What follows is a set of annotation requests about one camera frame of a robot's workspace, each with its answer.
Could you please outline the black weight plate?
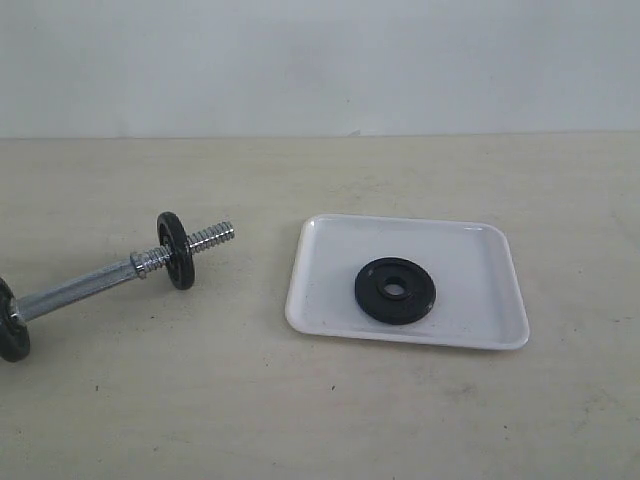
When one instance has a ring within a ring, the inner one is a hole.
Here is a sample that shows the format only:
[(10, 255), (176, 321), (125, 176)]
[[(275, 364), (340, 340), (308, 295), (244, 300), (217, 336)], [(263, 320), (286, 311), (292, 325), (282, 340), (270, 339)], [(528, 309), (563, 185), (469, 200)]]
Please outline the black weight plate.
[(375, 259), (358, 272), (354, 295), (361, 310), (378, 322), (402, 326), (427, 316), (436, 301), (429, 273), (403, 258)]

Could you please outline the chrome threaded dumbbell bar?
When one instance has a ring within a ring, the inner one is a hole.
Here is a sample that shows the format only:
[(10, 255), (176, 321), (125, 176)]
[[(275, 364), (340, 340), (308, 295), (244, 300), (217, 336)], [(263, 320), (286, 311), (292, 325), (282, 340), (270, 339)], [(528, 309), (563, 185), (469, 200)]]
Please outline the chrome threaded dumbbell bar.
[[(232, 240), (235, 237), (235, 230), (231, 222), (222, 221), (187, 235), (190, 251), (194, 257), (198, 253)], [(168, 248), (161, 246), (159, 242), (157, 247), (140, 253), (133, 252), (125, 260), (76, 277), (56, 287), (19, 298), (16, 300), (19, 319), (27, 323), (120, 284), (144, 279), (156, 270), (164, 269), (167, 272), (166, 263), (169, 255)]]

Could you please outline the white rectangular plastic tray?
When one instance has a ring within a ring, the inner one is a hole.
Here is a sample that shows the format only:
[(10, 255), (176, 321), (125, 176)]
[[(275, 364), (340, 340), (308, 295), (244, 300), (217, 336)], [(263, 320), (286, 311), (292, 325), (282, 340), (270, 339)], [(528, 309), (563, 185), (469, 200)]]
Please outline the white rectangular plastic tray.
[(285, 318), (310, 335), (508, 351), (530, 328), (494, 226), (321, 214), (303, 225)]

